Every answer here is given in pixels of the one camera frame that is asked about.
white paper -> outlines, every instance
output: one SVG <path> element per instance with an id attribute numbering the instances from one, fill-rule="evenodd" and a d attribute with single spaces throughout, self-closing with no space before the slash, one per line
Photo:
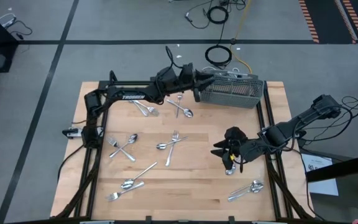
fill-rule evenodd
<path id="1" fill-rule="evenodd" d="M 307 172 L 322 167 L 330 166 L 333 164 L 331 158 L 327 158 L 327 157 L 302 154 L 302 159 L 303 162 L 305 163 Z M 309 183 L 309 191 L 311 193 L 316 193 L 316 194 L 326 194 L 326 195 L 334 195 L 334 196 L 339 195 L 335 179 Z"/>

gray floor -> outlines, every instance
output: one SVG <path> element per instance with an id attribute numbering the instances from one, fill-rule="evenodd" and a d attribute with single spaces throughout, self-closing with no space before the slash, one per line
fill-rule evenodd
<path id="1" fill-rule="evenodd" d="M 72 0 L 0 1 L 0 16 L 8 8 L 34 30 L 28 39 L 58 40 Z M 217 39 L 221 26 L 194 30 L 183 15 L 203 1 L 80 0 L 68 39 Z M 240 39 L 310 40 L 297 0 L 253 1 Z M 191 12 L 204 21 L 201 9 Z M 241 16 L 232 9 L 223 37 L 235 34 Z M 208 66 L 204 51 L 211 45 L 170 45 L 177 64 Z M 11 71 L 0 74 L 0 206 L 21 151 L 47 76 L 56 45 L 21 45 Z M 296 115 L 320 94 L 358 98 L 358 45 L 236 45 L 236 53 L 263 80 L 283 81 L 291 113 Z M 211 52 L 219 60 L 220 52 Z M 30 151 L 6 222 L 48 218 L 67 139 L 61 130 L 73 119 L 81 82 L 108 78 L 114 70 L 119 80 L 147 80 L 169 64 L 164 45 L 66 45 L 53 78 Z M 246 68 L 233 61 L 228 68 Z M 334 134 L 330 130 L 325 136 Z M 313 143 L 309 149 L 358 157 L 358 118 L 339 137 Z M 333 221 L 351 221 L 358 210 L 313 201 L 316 211 Z"/>

wire basket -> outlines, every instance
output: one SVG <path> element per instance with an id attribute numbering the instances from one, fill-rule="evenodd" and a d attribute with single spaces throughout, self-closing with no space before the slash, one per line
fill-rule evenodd
<path id="1" fill-rule="evenodd" d="M 215 81 L 201 92 L 201 102 L 253 108 L 260 101 L 264 82 L 257 75 L 226 70 L 209 70 Z"/>

yellow cable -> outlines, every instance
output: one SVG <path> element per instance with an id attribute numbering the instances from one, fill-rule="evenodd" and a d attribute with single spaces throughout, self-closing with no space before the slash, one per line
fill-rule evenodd
<path id="1" fill-rule="evenodd" d="M 237 39 L 237 36 L 239 35 L 240 30 L 241 30 L 241 28 L 242 28 L 242 24 L 244 23 L 244 21 L 245 21 L 245 19 L 246 19 L 246 14 L 247 14 L 249 5 L 251 4 L 251 1 L 252 1 L 252 0 L 249 0 L 249 1 L 248 1 L 248 4 L 246 5 L 246 8 L 244 9 L 244 12 L 242 13 L 240 25 L 239 25 L 239 28 L 237 29 L 235 39 Z M 231 52 L 231 54 L 234 55 L 234 57 L 235 57 L 239 62 L 243 63 L 243 64 L 248 68 L 249 73 L 252 74 L 251 66 L 249 66 L 249 65 L 247 64 L 247 62 L 245 62 L 245 61 L 241 60 L 239 57 L 237 57 L 237 55 L 231 50 L 231 47 L 232 47 L 232 45 L 230 45 L 230 52 Z"/>

wooden tabletop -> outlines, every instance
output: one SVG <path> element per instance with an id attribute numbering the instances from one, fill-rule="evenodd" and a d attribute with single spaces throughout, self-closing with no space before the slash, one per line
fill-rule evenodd
<path id="1" fill-rule="evenodd" d="M 82 84 L 74 121 L 86 118 L 83 97 L 97 87 L 97 82 Z M 268 89 L 275 122 L 291 119 L 283 83 L 268 82 Z M 177 95 L 166 99 L 176 101 Z M 232 126 L 239 127 L 249 138 L 256 138 L 260 131 L 256 109 L 196 103 L 191 91 L 185 92 L 181 105 L 194 112 L 193 118 L 185 117 L 181 111 L 175 118 L 176 107 L 170 103 L 161 106 L 144 103 L 157 108 L 160 116 L 144 117 L 135 105 L 127 101 L 118 101 L 110 107 L 93 220 L 145 220 L 147 215 L 151 215 L 153 220 L 223 221 L 228 216 L 235 216 L 238 221 L 275 219 L 264 156 L 244 165 L 242 174 L 237 169 L 235 174 L 226 175 L 221 159 L 210 153 L 213 144 L 223 140 L 226 129 Z M 158 150 L 155 146 L 170 141 L 174 130 L 179 132 L 180 138 L 188 136 L 188 139 L 175 145 L 171 165 L 165 167 L 169 147 Z M 131 162 L 121 152 L 110 159 L 108 155 L 116 149 L 107 143 L 106 138 L 113 136 L 123 145 L 133 133 L 139 135 L 138 140 L 125 150 L 136 158 L 136 162 Z M 65 156 L 81 144 L 81 139 L 69 140 Z M 84 156 L 83 149 L 63 167 L 51 215 L 61 212 L 77 191 Z M 308 194 L 299 154 L 285 152 L 282 159 L 289 190 L 311 214 L 306 202 Z M 124 179 L 135 177 L 156 161 L 158 164 L 139 178 L 138 181 L 145 182 L 142 188 L 126 193 L 114 202 L 105 199 L 105 196 L 121 191 Z M 234 202 L 227 201 L 230 192 L 255 179 L 264 181 L 265 188 L 261 192 L 247 194 Z M 282 216 L 285 217 L 280 190 L 278 194 Z M 87 198 L 88 192 L 84 196 L 82 214 L 85 214 Z"/>

